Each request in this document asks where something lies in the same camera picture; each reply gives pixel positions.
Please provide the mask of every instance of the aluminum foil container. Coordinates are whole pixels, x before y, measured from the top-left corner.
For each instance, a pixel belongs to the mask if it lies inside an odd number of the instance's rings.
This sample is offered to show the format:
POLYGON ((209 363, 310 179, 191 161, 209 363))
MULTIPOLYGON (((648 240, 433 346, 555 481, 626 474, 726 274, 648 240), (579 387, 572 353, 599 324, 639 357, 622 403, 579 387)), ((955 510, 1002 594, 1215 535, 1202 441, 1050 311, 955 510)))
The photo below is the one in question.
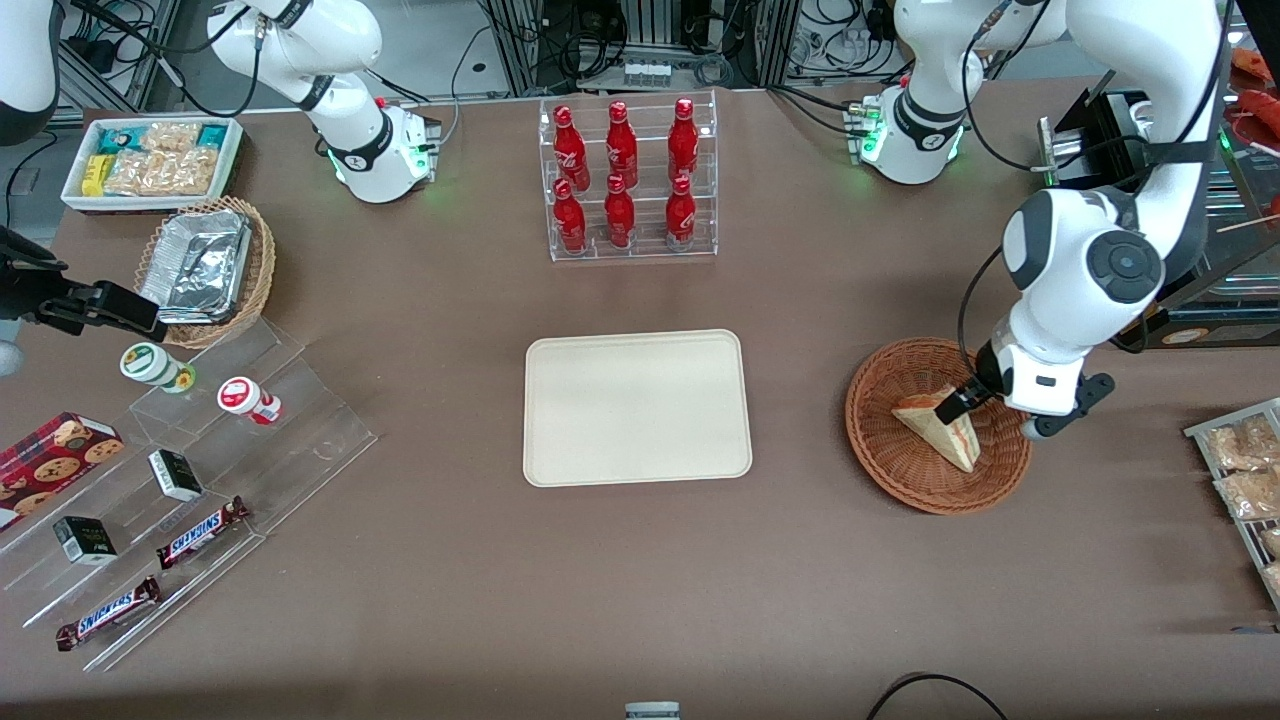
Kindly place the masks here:
POLYGON ((252 222, 234 210, 165 220, 142 282, 142 296, 168 324, 220 324, 236 314, 252 222))

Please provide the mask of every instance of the white tray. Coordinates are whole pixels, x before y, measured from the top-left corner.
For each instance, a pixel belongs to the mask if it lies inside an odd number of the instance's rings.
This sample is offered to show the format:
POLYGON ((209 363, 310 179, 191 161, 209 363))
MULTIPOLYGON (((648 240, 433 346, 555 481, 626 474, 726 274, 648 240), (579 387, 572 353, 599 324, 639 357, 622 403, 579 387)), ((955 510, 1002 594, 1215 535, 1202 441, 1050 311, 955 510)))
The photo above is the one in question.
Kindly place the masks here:
POLYGON ((529 347, 525 479, 531 484, 737 478, 750 468, 736 334, 562 337, 529 347))
POLYGON ((67 173, 67 182, 63 183, 63 202, 68 208, 81 213, 146 213, 155 210, 175 210, 206 200, 216 200, 223 196, 227 183, 232 177, 232 168, 236 165, 236 154, 239 151, 241 137, 244 131, 241 124, 230 118, 211 118, 209 115, 151 115, 138 118, 120 118, 110 120, 93 120, 84 128, 84 137, 81 140, 79 150, 76 152, 76 161, 67 173), (209 192, 205 195, 165 195, 160 197, 129 197, 104 195, 88 197, 81 193, 81 181, 84 179, 84 167, 88 159, 97 151, 99 140, 102 131, 122 129, 147 126, 155 122, 166 123, 200 123, 205 126, 227 126, 227 136, 218 150, 218 164, 214 165, 214 178, 209 183, 209 192))

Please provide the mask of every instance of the snickers bar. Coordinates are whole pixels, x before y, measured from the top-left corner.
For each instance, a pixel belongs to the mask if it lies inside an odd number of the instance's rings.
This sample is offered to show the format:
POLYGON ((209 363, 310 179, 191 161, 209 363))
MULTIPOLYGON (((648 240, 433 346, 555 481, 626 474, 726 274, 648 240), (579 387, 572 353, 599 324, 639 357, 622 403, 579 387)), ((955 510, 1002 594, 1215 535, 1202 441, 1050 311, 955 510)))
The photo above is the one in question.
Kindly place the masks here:
POLYGON ((244 507, 244 502, 237 495, 230 502, 219 507, 218 512, 205 518, 198 525, 178 536, 178 539, 157 550, 160 568, 165 570, 173 568, 184 555, 200 550, 219 533, 232 527, 232 523, 246 515, 248 515, 248 507, 244 507))
POLYGON ((147 577, 142 580, 141 585, 99 607, 92 615, 81 618, 79 623, 68 623, 58 628, 58 650, 63 652, 72 650, 87 641, 93 633, 115 623, 138 607, 150 602, 159 603, 161 600, 160 584, 156 583, 155 578, 147 577))

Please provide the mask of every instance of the white storage box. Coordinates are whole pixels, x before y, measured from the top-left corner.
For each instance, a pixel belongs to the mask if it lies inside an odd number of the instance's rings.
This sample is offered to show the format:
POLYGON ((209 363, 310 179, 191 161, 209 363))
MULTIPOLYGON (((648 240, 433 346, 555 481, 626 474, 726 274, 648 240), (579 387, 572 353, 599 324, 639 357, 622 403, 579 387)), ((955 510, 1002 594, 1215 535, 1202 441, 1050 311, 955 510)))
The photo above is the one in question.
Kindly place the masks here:
POLYGON ((68 208, 81 213, 148 213, 156 210, 175 210, 195 205, 202 200, 215 200, 221 197, 227 190, 227 183, 232 177, 232 168, 236 165, 236 154, 239 151, 241 136, 244 131, 241 124, 230 118, 211 118, 209 115, 155 115, 142 118, 118 118, 110 120, 93 120, 84 129, 84 138, 79 150, 76 151, 76 161, 72 164, 67 182, 63 184, 63 202, 68 208), (214 179, 209 183, 209 192, 205 195, 166 195, 159 197, 129 197, 129 196, 100 196, 92 197, 81 195, 81 181, 84 179, 84 167, 88 159, 99 147, 99 141, 104 131, 116 131, 123 128, 136 128, 156 122, 165 123, 201 123, 205 126, 225 126, 227 136, 223 146, 218 150, 218 165, 214 167, 214 179))

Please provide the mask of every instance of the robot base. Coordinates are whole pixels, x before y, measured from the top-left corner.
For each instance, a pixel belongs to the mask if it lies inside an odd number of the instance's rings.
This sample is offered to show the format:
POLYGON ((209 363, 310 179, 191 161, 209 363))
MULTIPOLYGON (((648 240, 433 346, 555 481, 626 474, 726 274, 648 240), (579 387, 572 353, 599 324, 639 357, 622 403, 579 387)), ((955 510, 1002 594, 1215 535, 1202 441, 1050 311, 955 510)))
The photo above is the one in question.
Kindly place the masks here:
POLYGON ((392 141, 371 168, 353 172, 343 168, 329 154, 338 179, 365 202, 390 202, 404 196, 417 183, 434 181, 440 156, 439 126, 428 128, 421 115, 402 108, 388 106, 383 113, 392 120, 392 141))
POLYGON ((845 111, 845 129, 865 133, 849 138, 849 156, 855 165, 870 165, 893 182, 923 184, 942 174, 942 168, 959 154, 964 128, 956 129, 950 147, 920 150, 893 118, 893 102, 901 94, 901 87, 891 87, 881 95, 868 95, 860 106, 845 111))

